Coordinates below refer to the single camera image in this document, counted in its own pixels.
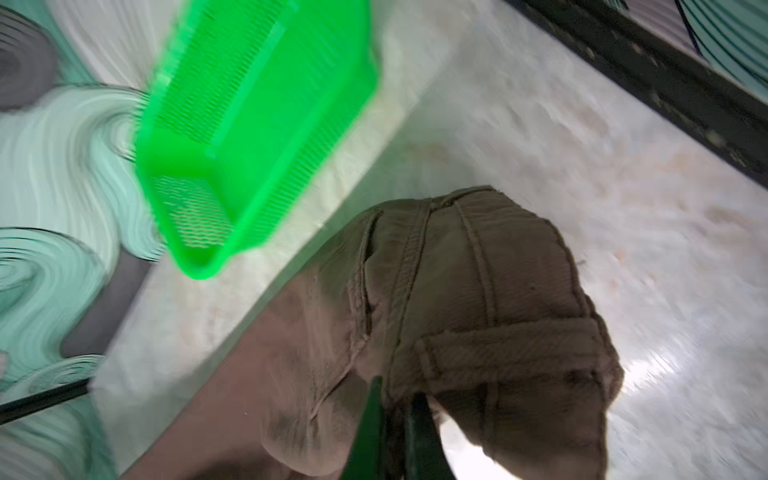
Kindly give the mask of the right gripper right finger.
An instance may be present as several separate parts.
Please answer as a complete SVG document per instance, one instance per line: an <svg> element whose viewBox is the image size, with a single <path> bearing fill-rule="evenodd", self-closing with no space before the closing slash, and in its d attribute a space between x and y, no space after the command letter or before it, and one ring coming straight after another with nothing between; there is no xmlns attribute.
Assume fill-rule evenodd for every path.
<svg viewBox="0 0 768 480"><path fill-rule="evenodd" d="M425 394L416 394L405 418L407 480L455 480Z"/></svg>

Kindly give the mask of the brown trousers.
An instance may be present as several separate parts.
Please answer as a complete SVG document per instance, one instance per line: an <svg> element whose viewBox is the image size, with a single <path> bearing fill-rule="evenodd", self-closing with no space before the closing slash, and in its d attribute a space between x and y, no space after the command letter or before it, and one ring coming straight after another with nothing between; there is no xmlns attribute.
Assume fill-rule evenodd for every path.
<svg viewBox="0 0 768 480"><path fill-rule="evenodd" d="M390 479L418 395L519 478L602 479L623 381L560 232L488 186L353 218L206 369L127 478L336 479L380 381Z"/></svg>

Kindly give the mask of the green plastic basket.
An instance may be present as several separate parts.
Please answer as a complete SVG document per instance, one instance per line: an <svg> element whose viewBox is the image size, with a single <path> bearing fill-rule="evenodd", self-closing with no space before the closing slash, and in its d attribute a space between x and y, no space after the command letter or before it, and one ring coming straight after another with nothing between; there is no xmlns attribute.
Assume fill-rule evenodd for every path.
<svg viewBox="0 0 768 480"><path fill-rule="evenodd" d="M366 1L188 2L135 141L179 269L207 279L263 245L377 82Z"/></svg>

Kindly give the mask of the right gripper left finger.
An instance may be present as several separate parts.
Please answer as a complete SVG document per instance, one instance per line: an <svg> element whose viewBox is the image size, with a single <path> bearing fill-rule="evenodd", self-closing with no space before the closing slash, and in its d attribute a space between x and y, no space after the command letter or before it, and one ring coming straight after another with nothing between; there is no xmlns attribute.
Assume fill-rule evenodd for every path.
<svg viewBox="0 0 768 480"><path fill-rule="evenodd" d="M372 381L355 440L340 480L381 480L383 447L385 444L385 410L381 401L383 380Z"/></svg>

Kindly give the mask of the black frame post right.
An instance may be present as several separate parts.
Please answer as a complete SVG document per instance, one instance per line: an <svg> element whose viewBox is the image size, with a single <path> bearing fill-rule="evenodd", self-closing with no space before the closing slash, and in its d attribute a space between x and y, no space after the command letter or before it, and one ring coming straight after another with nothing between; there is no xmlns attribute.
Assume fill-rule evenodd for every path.
<svg viewBox="0 0 768 480"><path fill-rule="evenodd" d="M767 184L766 102L602 1L510 5L724 162Z"/></svg>

